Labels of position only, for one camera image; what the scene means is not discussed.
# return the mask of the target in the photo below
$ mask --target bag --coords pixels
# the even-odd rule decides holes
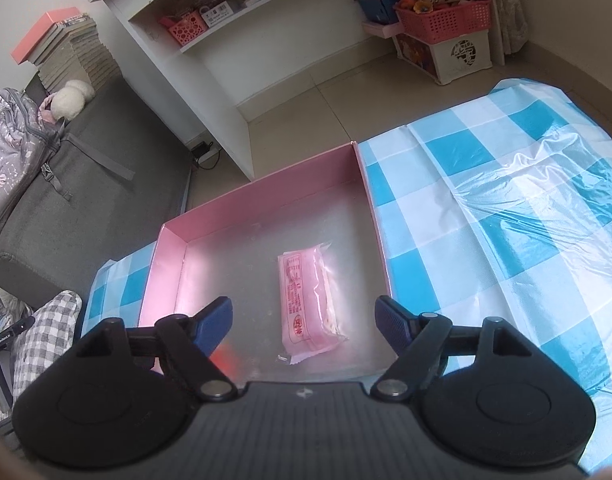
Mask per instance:
[[[44,171],[60,146],[62,125],[43,121],[39,108],[24,92],[0,89],[0,233],[33,179]],[[58,181],[51,184],[59,191]]]
[[[321,249],[317,245],[278,257],[281,341],[291,365],[346,340],[337,326]]]

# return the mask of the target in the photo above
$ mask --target pink basket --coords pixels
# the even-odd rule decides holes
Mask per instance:
[[[489,0],[472,1],[426,14],[401,9],[399,4],[394,8],[404,26],[404,32],[427,44],[452,40],[464,34],[490,28]]]
[[[196,10],[186,14],[180,22],[175,23],[168,29],[181,46],[190,43],[200,34],[208,30],[208,25]]]

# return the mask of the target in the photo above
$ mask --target checkered pillow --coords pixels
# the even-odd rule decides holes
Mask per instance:
[[[57,294],[34,313],[34,325],[14,342],[14,402],[31,382],[72,345],[81,298],[71,290]]]

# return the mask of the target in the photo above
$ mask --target plastic wrapper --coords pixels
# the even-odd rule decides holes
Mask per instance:
[[[332,350],[345,337],[337,327],[330,286],[317,245],[279,256],[281,339],[290,363]]]

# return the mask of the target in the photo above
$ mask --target gray sofa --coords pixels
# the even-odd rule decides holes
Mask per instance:
[[[66,132],[135,176],[124,180],[64,142],[50,166],[70,202],[35,178],[0,235],[0,287],[33,308],[67,289],[85,303],[101,265],[153,242],[179,215],[191,171],[191,153],[121,77]]]

